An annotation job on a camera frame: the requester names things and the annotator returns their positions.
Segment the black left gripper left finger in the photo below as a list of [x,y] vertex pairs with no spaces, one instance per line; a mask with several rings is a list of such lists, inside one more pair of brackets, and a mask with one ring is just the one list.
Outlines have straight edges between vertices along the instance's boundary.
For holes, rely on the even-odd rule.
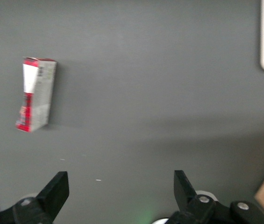
[[36,196],[0,210],[0,224],[52,224],[68,196],[68,173],[58,172]]

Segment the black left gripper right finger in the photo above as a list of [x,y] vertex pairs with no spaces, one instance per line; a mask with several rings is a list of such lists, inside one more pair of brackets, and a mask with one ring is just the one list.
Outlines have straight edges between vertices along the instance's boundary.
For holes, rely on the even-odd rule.
[[206,194],[198,194],[184,171],[174,171],[174,196],[179,210],[168,224],[264,224],[264,212],[253,203],[233,201],[224,206]]

